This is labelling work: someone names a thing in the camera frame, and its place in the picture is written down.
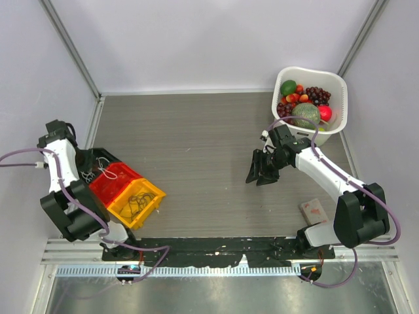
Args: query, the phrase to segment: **yellow plastic tray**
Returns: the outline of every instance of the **yellow plastic tray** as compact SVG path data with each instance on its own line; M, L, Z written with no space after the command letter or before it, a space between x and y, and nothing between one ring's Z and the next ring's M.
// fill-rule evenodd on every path
M142 193L152 193L155 197L138 213L138 206L129 204L131 196ZM147 179L133 180L125 190L108 206L107 210L117 217L125 226L138 229L143 226L144 220L157 209L166 193L151 184Z

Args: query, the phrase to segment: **white basket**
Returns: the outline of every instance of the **white basket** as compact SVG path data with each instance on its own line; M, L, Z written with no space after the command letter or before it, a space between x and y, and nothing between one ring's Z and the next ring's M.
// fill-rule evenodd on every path
M329 121L331 124L327 131L320 131L317 135L317 146L324 144L332 134L344 129L348 120L348 88L343 78L330 72L309 70L302 67L286 67L278 74L275 83L274 98L272 99L272 114L275 119L280 118L276 112L276 107L281 100L281 83L286 80L294 80L297 84L303 85L304 88L312 86L321 87L332 95L329 100L329 106L333 112L332 118ZM285 124L285 122L279 121L275 123L275 127L282 124ZM314 130L299 128L290 124L287 125L297 139L301 137L311 139L314 135Z

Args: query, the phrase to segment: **wood grain surface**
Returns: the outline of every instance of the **wood grain surface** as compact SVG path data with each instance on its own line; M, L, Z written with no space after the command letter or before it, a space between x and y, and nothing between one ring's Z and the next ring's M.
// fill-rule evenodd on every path
M105 147L167 196L137 236L294 236L306 226L299 204L334 201L291 166L275 184L245 184L252 152L273 121L272 93L106 97L95 147ZM342 141L322 151L350 173Z

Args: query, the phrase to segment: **white wall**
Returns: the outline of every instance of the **white wall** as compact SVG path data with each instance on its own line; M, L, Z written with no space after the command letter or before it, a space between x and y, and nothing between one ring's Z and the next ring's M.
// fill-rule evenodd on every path
M419 2L389 1L345 81L349 117L345 134L363 179L384 187L397 213L397 246L419 297Z
M36 147L55 118L72 122L83 144L94 98L39 2L2 0L0 12L0 155ZM48 187L48 171L0 169L2 313L27 313L46 239L59 234L39 205Z
M274 87L336 72L373 0L53 0L102 92Z

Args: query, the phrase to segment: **bunch of grapes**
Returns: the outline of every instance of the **bunch of grapes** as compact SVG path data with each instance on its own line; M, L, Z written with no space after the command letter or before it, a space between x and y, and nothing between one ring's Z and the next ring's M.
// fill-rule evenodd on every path
M291 111L295 108L295 103L279 103L276 107L276 112L280 116L280 118L283 118L285 116L291 116ZM285 119L285 122L287 122L290 125L294 125L293 119Z
M313 105L329 106L331 94L326 92L323 88L318 88L317 86L306 88L306 94L308 95L308 99L313 102Z

